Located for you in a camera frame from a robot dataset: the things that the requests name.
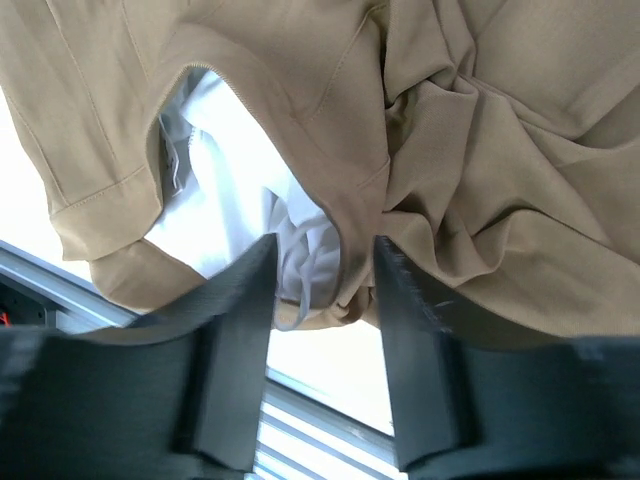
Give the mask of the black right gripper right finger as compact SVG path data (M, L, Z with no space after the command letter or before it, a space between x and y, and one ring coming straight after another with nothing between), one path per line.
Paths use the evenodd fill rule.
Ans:
M513 324L374 243L400 471L411 479L635 479L639 341Z

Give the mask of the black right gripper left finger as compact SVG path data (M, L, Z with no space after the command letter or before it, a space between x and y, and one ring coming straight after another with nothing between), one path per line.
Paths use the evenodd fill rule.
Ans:
M5 479L241 479L253 469L278 246L124 328L1 331Z

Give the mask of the tan brown skirt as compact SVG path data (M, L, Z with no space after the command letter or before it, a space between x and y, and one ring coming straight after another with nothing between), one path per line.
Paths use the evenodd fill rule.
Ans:
M307 328L376 321L385 235L498 315L463 337L638 333L637 2L3 2L1 87L64 256L134 310L204 280L147 237L160 114L197 68L336 226Z

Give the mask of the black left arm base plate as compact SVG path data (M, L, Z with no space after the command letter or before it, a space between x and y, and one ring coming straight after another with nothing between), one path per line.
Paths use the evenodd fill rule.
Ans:
M57 305L8 277L1 277L1 326L56 327Z

